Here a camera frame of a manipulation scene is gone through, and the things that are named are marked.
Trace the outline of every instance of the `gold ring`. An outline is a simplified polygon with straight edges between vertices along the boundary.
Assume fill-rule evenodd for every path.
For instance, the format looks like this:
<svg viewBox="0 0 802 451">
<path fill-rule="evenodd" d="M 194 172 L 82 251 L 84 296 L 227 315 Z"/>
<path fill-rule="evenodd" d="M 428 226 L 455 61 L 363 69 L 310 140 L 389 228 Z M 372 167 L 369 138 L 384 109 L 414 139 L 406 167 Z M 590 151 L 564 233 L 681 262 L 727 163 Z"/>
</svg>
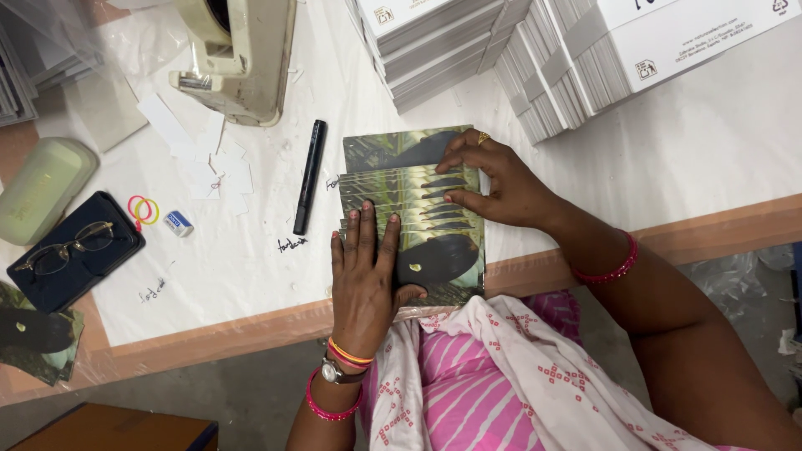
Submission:
<svg viewBox="0 0 802 451">
<path fill-rule="evenodd" d="M 482 143 L 484 143 L 484 140 L 487 140 L 489 137 L 490 137 L 489 134 L 485 132 L 479 132 L 479 144 L 477 145 L 482 145 Z"/>
</svg>

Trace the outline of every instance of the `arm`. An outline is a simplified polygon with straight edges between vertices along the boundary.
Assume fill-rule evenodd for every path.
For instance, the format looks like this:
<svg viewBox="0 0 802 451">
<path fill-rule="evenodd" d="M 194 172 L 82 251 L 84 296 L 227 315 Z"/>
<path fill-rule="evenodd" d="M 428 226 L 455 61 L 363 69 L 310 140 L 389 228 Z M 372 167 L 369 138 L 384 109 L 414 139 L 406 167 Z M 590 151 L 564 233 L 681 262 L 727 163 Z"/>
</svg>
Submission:
<svg viewBox="0 0 802 451">
<path fill-rule="evenodd" d="M 391 215 L 377 256 L 375 211 L 366 201 L 362 212 L 350 212 L 345 246 L 337 232 L 331 235 L 334 276 L 331 296 L 334 328 L 331 337 L 353 356 L 365 359 L 374 356 L 399 307 L 413 297 L 426 297 L 426 290 L 417 285 L 402 286 L 395 293 L 391 292 L 400 230 L 398 215 Z M 327 358 L 335 360 L 331 352 Z M 345 364 L 341 364 L 340 369 L 347 374 L 360 372 Z M 358 399 L 360 385 L 330 384 L 318 373 L 312 380 L 310 392 L 315 404 L 323 410 L 345 412 Z M 353 449 L 354 442 L 354 415 L 341 421 L 323 420 L 312 412 L 304 399 L 295 415 L 286 449 L 339 451 Z"/>
<path fill-rule="evenodd" d="M 629 252 L 616 229 L 552 193 L 508 146 L 476 130 L 446 148 L 438 172 L 459 163 L 491 177 L 490 194 L 461 190 L 446 200 L 488 220 L 551 235 L 588 275 L 617 269 Z M 802 430 L 772 395 L 729 322 L 690 280 L 640 247 L 623 277 L 589 289 L 630 335 L 655 413 L 712 445 L 760 451 L 802 449 Z"/>
</svg>

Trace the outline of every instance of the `hand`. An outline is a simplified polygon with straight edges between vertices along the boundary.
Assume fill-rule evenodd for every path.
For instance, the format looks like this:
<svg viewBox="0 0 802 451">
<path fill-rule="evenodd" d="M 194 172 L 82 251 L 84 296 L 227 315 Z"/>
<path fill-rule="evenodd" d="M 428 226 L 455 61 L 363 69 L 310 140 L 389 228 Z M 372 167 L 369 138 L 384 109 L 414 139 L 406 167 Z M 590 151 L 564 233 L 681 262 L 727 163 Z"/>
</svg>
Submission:
<svg viewBox="0 0 802 451">
<path fill-rule="evenodd" d="M 479 168 L 490 177 L 490 194 L 482 196 L 462 189 L 444 194 L 455 202 L 490 221 L 518 227 L 544 229 L 561 199 L 543 185 L 518 155 L 506 145 L 488 138 L 479 146 L 479 131 L 473 128 L 452 139 L 436 168 L 445 173 L 465 163 Z"/>
<path fill-rule="evenodd" d="M 369 359 L 381 346 L 399 308 L 411 298 L 425 298 L 417 285 L 391 292 L 395 253 L 401 221 L 390 216 L 379 255 L 376 256 L 376 216 L 365 201 L 362 212 L 351 210 L 343 247 L 337 232 L 331 236 L 331 269 L 334 274 L 334 342 L 354 357 Z"/>
</svg>

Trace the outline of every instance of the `pink bangle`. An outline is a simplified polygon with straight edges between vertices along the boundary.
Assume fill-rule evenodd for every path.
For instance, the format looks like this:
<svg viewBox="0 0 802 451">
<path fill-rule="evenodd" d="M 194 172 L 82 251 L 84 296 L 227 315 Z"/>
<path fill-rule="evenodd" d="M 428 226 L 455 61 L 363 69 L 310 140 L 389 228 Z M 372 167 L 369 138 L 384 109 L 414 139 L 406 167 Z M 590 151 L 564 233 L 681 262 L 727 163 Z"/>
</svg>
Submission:
<svg viewBox="0 0 802 451">
<path fill-rule="evenodd" d="M 571 268 L 573 275 L 584 283 L 604 283 L 620 278 L 626 274 L 627 271 L 632 269 L 632 266 L 638 260 L 638 242 L 635 241 L 635 238 L 632 238 L 632 235 L 624 230 L 621 230 L 621 232 L 626 235 L 626 239 L 630 242 L 630 254 L 626 257 L 626 260 L 624 260 L 623 265 L 615 271 L 603 275 L 584 275 L 575 268 Z"/>
<path fill-rule="evenodd" d="M 335 347 L 331 346 L 331 343 L 329 343 L 329 351 L 331 351 L 331 353 L 334 354 L 334 357 L 336 357 L 337 360 L 348 365 L 351 368 L 356 368 L 358 370 L 367 370 L 371 365 L 370 363 L 357 364 L 356 362 L 348 360 L 340 351 L 338 351 Z"/>
<path fill-rule="evenodd" d="M 362 385 L 359 385 L 359 398 L 356 400 L 356 404 L 354 407 L 349 408 L 343 413 L 331 413 L 323 410 L 317 404 L 314 403 L 312 399 L 312 379 L 314 375 L 318 374 L 320 368 L 315 368 L 312 372 L 312 376 L 309 376 L 309 382 L 306 383 L 306 403 L 309 405 L 309 408 L 312 409 L 317 416 L 320 416 L 323 420 L 326 421 L 340 421 L 345 420 L 347 417 L 351 416 L 354 412 L 356 412 L 356 408 L 359 407 L 359 403 L 362 402 Z"/>
</svg>

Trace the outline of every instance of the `eraser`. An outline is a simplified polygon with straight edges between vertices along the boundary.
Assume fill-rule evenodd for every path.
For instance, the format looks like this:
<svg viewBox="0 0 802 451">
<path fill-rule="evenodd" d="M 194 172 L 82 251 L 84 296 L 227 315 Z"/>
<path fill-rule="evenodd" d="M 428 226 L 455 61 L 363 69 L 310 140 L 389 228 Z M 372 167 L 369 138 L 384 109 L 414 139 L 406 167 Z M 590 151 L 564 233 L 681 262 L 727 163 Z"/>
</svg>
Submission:
<svg viewBox="0 0 802 451">
<path fill-rule="evenodd" d="M 177 210 L 167 213 L 167 217 L 164 218 L 164 224 L 167 224 L 167 227 L 169 227 L 178 238 L 189 235 L 189 233 L 195 229 L 195 227 L 192 227 L 192 224 L 187 221 L 187 218 L 184 217 L 183 214 L 178 213 Z"/>
</svg>

